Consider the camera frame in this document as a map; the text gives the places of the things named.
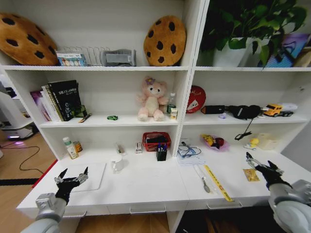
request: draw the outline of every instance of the plastic bottle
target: plastic bottle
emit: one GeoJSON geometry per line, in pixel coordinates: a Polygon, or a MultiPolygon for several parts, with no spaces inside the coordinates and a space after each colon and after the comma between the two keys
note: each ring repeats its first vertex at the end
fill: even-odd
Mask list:
{"type": "Polygon", "coordinates": [[[171,108],[176,108],[175,95],[176,95],[175,93],[171,93],[171,97],[170,97],[169,102],[167,104],[167,110],[166,110],[166,112],[168,114],[171,113],[171,108]]]}
{"type": "Polygon", "coordinates": [[[66,145],[67,151],[69,153],[69,156],[71,159],[75,159],[79,157],[79,154],[74,146],[74,144],[71,142],[69,137],[64,137],[63,142],[66,145]]]}

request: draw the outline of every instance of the toy truck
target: toy truck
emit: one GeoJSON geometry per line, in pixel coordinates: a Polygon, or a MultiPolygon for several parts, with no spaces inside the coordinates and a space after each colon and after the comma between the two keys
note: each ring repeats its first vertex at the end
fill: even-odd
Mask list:
{"type": "Polygon", "coordinates": [[[271,103],[266,107],[269,110],[264,112],[264,114],[270,117],[290,117],[298,108],[298,106],[294,103],[271,103]]]}

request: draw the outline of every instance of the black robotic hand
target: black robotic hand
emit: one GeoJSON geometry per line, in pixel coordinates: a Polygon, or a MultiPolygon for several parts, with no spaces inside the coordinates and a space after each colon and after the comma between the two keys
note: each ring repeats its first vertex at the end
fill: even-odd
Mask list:
{"type": "Polygon", "coordinates": [[[279,169],[274,163],[268,160],[269,166],[261,164],[256,159],[252,157],[252,155],[248,152],[246,152],[246,161],[251,165],[254,169],[257,171],[260,171],[262,175],[264,176],[266,182],[267,182],[267,188],[272,184],[275,183],[284,183],[291,187],[291,185],[285,181],[282,180],[281,176],[283,175],[283,171],[279,169]]]}
{"type": "Polygon", "coordinates": [[[65,200],[66,203],[68,204],[69,196],[72,189],[78,187],[80,184],[82,184],[84,181],[88,179],[87,169],[88,167],[85,169],[84,173],[79,174],[78,177],[63,179],[65,173],[67,172],[67,169],[62,171],[58,177],[55,177],[54,180],[58,187],[58,191],[55,194],[55,197],[65,200]]]}

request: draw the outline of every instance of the marker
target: marker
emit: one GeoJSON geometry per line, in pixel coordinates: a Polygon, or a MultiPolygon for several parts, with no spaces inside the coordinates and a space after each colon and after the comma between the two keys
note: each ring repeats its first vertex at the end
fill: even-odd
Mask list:
{"type": "Polygon", "coordinates": [[[85,122],[86,119],[88,119],[91,115],[92,115],[92,113],[87,114],[84,118],[82,118],[81,120],[79,120],[79,123],[85,122]]]}

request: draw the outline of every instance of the red plastic basket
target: red plastic basket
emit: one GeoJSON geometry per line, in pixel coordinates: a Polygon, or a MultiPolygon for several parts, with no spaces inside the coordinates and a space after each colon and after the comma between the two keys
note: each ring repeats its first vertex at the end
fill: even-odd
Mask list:
{"type": "Polygon", "coordinates": [[[167,140],[167,142],[160,143],[162,146],[165,144],[167,145],[167,148],[171,146],[171,138],[168,133],[165,132],[150,132],[150,133],[144,133],[142,135],[142,144],[144,145],[146,151],[156,151],[159,143],[147,143],[147,138],[155,138],[159,136],[164,136],[167,140]]]}

